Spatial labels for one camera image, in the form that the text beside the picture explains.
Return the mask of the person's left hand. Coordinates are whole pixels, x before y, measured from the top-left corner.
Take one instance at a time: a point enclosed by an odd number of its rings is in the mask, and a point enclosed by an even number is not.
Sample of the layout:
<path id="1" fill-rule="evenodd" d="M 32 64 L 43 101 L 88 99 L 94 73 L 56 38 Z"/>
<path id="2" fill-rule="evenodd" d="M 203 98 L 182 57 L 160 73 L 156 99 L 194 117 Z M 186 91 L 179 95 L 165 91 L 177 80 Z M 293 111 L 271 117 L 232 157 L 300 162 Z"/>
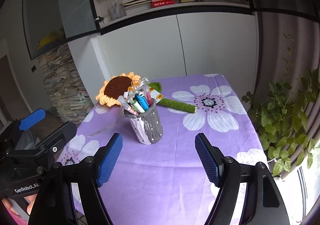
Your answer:
<path id="1" fill-rule="evenodd" d="M 24 198 L 28 204 L 26 210 L 23 210 L 14 200 L 9 200 L 6 197 L 2 199 L 2 203 L 11 214 L 14 214 L 13 218 L 17 219 L 18 224 L 28 224 L 29 216 L 31 214 L 36 197 L 37 195 L 35 194 Z"/>

